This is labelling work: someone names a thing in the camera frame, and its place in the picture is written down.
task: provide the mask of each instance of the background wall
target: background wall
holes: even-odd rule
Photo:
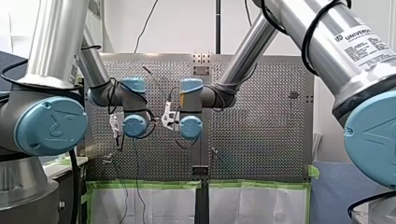
[[[259,9],[248,1],[251,18]],[[106,52],[134,52],[154,0],[105,0],[104,44]],[[141,38],[137,52],[215,51],[215,0],[160,0]],[[392,47],[395,47],[394,0],[355,0],[353,10]],[[234,54],[248,31],[244,0],[222,1],[221,52]],[[282,34],[266,55],[294,55],[300,51]],[[333,97],[317,78],[314,132],[322,134],[318,160],[350,162],[344,149],[343,129],[332,116]]]
[[[0,0],[1,51],[29,57],[39,4],[40,0]],[[96,44],[102,45],[101,20],[89,11],[86,24]]]

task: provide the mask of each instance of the universal robots logo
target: universal robots logo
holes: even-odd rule
[[[337,41],[337,42],[340,42],[343,39],[344,39],[344,37],[342,35],[338,35],[335,37],[335,41]]]

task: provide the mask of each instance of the green tape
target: green tape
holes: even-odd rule
[[[308,175],[311,177],[314,177],[315,179],[319,179],[320,171],[314,165],[309,165],[308,166]]]
[[[254,180],[210,180],[210,188],[214,189],[308,189],[309,183],[282,183],[275,181]]]
[[[199,181],[176,181],[176,182],[158,182],[138,180],[137,185],[140,189],[198,189]],[[90,181],[87,183],[90,189],[137,189],[135,180],[107,180],[107,181]]]
[[[200,181],[174,181],[159,182],[138,180],[140,189],[198,189],[201,187]],[[88,223],[91,223],[92,215],[92,195],[95,189],[136,189],[135,180],[103,180],[87,182],[87,205],[88,205]],[[275,181],[253,181],[253,180],[210,180],[209,187],[212,189],[241,189],[241,188],[257,188],[257,189],[295,189],[306,190],[306,208],[305,208],[305,224],[309,224],[310,216],[310,183],[282,183]]]
[[[81,195],[81,203],[87,202],[87,194]]]
[[[309,185],[309,188],[306,191],[305,224],[309,224],[311,221],[311,189],[311,185]]]
[[[87,186],[87,223],[91,224],[93,189]]]

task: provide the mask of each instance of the perforated metal panel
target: perforated metal panel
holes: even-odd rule
[[[230,59],[212,58],[213,80]],[[312,90],[313,76],[298,58],[263,58],[235,106],[212,113],[211,178],[303,181],[311,158]]]
[[[147,81],[148,107],[156,116],[164,110],[164,97],[183,77],[192,77],[190,54],[103,56],[108,73],[121,79],[141,76]],[[217,79],[231,56],[212,56],[211,74]],[[154,73],[155,80],[142,68]],[[312,144],[313,77],[295,57],[265,57],[255,76],[247,82],[233,109],[213,112],[209,125],[211,178],[245,178],[279,181],[304,181]],[[173,99],[177,100],[177,90]],[[90,161],[89,179],[136,178],[136,153],[131,139],[125,138],[122,153],[117,153],[108,124],[106,108],[87,105],[91,126],[87,136]],[[139,178],[147,180],[190,180],[191,153],[175,143],[177,133],[157,127],[153,135],[135,142]],[[113,153],[111,164],[103,158]]]
[[[189,55],[132,55],[115,54],[104,55],[103,60],[110,76],[120,80],[125,77],[139,76],[146,80],[146,97],[148,108],[156,117],[164,111],[164,101],[170,90],[179,85],[183,77],[192,74],[192,56]],[[142,67],[146,66],[152,73],[149,76]],[[174,90],[174,110],[178,106],[178,90]],[[124,150],[119,153],[115,149],[115,141],[109,125],[107,108],[90,106],[88,109],[92,119],[92,136],[87,145],[94,145],[88,170],[89,179],[132,178],[137,172],[137,158],[139,163],[139,178],[147,180],[190,180],[191,154],[175,143],[175,138],[183,146],[178,134],[167,130],[159,124],[154,133],[147,139],[136,140],[135,147],[132,140],[125,137]],[[103,158],[113,153],[113,162],[120,171],[117,174],[113,164],[103,163]]]

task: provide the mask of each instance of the robotic arm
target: robotic arm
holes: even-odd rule
[[[219,82],[185,79],[180,91],[180,132],[201,134],[202,108],[233,106],[239,87],[277,30],[302,50],[307,69],[335,97],[333,115],[345,128],[348,156],[367,176],[395,189],[396,54],[341,0],[254,0],[264,6]]]
[[[84,21],[88,0],[42,0],[26,75],[13,82],[0,108],[0,148],[32,156],[59,155],[84,136],[88,121],[75,94],[78,66],[99,106],[123,106],[124,133],[143,135],[153,117],[141,78],[111,81]]]

